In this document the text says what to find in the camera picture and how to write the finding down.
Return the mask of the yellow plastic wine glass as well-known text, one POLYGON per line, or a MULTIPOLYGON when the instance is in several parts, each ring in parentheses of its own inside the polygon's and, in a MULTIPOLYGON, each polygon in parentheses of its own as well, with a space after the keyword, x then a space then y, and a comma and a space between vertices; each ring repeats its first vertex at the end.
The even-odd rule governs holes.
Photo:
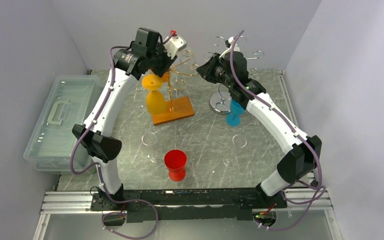
POLYGON ((163 114, 166 111, 165 97, 160 92, 162 85, 162 78, 155 74, 148 74, 142 79, 142 86, 148 91, 146 96, 146 108, 152 115, 163 114))

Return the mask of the gold wire rack wooden base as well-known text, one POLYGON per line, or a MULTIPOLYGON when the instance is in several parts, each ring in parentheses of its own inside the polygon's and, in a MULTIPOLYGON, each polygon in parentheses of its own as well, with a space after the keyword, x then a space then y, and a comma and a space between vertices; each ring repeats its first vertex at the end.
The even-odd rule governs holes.
MULTIPOLYGON (((174 86, 176 80, 176 64, 179 63, 181 52, 178 59, 167 71, 167 73, 170 73, 170 79, 168 82, 164 82, 167 84, 168 88, 168 100, 165 101, 166 111, 162 114, 151 115, 154 126, 189 118, 195 115, 190 98, 188 96, 177 96, 177 93, 186 89, 186 84, 183 90, 176 90, 174 86)), ((195 62, 195 64, 191 66, 191 68, 194 70, 192 77, 197 75, 196 67, 197 65, 195 62)))

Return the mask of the orange plastic wine glass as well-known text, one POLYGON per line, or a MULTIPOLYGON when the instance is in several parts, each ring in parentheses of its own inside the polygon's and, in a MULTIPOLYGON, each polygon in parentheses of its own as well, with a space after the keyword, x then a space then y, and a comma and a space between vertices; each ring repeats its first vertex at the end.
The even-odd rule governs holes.
POLYGON ((168 82, 168 81, 170 80, 170 78, 171 78, 170 73, 166 72, 166 73, 161 77, 161 81, 162 81, 163 83, 166 83, 166 82, 168 82))

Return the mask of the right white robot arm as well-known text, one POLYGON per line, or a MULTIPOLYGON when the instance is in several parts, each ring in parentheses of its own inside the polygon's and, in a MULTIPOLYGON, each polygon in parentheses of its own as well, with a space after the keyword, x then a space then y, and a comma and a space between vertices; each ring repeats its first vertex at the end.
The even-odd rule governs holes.
POLYGON ((322 181, 321 139, 309 136, 286 117, 262 84, 249 76, 247 60, 241 52, 214 53, 196 72, 207 82, 225 86, 232 101, 261 122, 285 154, 276 170, 256 186, 255 200, 260 207, 269 207, 275 195, 314 169, 318 182, 322 181))

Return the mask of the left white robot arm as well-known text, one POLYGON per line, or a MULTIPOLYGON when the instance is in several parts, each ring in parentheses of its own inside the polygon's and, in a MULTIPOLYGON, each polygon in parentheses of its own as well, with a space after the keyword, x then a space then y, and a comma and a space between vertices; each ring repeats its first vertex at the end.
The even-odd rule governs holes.
POLYGON ((155 30, 140 27, 129 45, 111 47, 109 79, 88 117, 72 127, 76 142, 70 154, 70 170, 81 175, 95 167, 98 189, 105 194, 103 202, 111 210, 124 203, 124 187, 116 163, 122 142, 111 136, 117 115, 142 76, 151 70, 162 77, 187 44, 174 31, 163 38, 155 30))

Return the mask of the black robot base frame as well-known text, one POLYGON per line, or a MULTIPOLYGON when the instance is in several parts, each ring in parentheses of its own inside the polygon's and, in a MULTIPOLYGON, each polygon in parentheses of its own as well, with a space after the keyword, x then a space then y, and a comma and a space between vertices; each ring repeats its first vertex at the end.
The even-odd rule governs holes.
POLYGON ((288 206, 280 194, 266 197, 253 187, 122 190, 113 198, 115 202, 103 190, 93 193, 90 210, 123 212, 128 223, 155 219, 251 221, 258 211, 288 206))

